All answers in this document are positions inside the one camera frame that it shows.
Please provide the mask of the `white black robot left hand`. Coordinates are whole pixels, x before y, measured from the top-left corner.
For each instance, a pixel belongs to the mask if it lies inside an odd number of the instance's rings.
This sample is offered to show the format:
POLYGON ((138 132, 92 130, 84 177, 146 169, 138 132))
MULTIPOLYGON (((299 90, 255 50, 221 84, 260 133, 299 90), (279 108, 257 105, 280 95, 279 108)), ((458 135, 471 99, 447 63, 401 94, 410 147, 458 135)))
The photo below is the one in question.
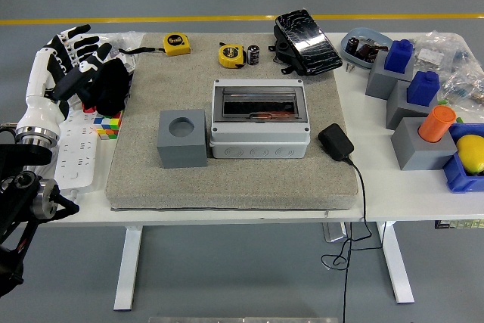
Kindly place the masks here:
POLYGON ((33 131, 60 135, 66 119, 61 103, 87 85, 110 53, 112 45, 90 36, 86 24, 64 30, 37 51, 26 88, 26 113, 17 134, 33 131))

